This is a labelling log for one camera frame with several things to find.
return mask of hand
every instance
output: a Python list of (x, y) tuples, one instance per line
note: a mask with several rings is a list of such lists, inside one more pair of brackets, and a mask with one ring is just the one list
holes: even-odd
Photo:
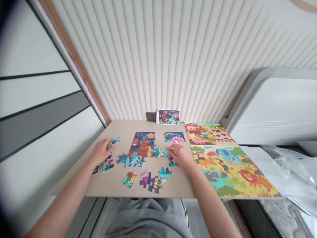
[(174, 144), (168, 147), (167, 150), (169, 150), (175, 162), (186, 171), (190, 172), (192, 168), (196, 168), (198, 166), (182, 145)]
[(101, 162), (103, 162), (108, 156), (111, 154), (111, 152), (114, 150), (115, 145), (112, 145), (109, 150), (107, 150), (108, 143), (112, 140), (110, 139), (104, 139), (100, 142), (98, 142), (95, 146), (95, 148), (92, 150), (92, 153), (90, 157), (88, 158), (87, 162), (91, 163), (92, 166), (97, 166)]

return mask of person's right hand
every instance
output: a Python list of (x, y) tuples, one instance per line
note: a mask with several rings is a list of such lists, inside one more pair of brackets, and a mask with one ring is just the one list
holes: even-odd
[(195, 168), (197, 163), (190, 156), (187, 150), (180, 144), (174, 144), (167, 148), (175, 162), (184, 170), (190, 172), (192, 168)]

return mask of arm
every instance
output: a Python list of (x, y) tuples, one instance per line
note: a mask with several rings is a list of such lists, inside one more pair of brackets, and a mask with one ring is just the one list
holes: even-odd
[(26, 237), (64, 237), (87, 190), (96, 165), (104, 161), (114, 149), (106, 150), (111, 139), (100, 141), (91, 156), (63, 188), (50, 207), (32, 227)]
[(167, 150), (176, 163), (190, 175), (210, 237), (241, 237), (217, 192), (186, 149), (174, 144)]

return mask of white paper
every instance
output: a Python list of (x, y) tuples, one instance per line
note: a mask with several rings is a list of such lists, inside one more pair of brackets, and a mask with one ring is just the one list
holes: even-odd
[(312, 193), (307, 185), (288, 173), (259, 147), (241, 146), (252, 162), (261, 170), (283, 197), (287, 197), (310, 216), (317, 218), (317, 189)]
[(307, 189), (307, 185), (285, 171), (260, 147), (241, 146), (252, 162), (261, 170), (283, 197), (317, 196), (317, 190)]

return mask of cartoon rabbit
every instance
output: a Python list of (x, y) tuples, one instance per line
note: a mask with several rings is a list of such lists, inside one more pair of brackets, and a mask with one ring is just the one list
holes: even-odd
[(159, 155), (158, 155), (159, 157), (164, 157), (165, 155), (164, 155), (164, 153), (163, 153), (163, 149), (159, 149)]

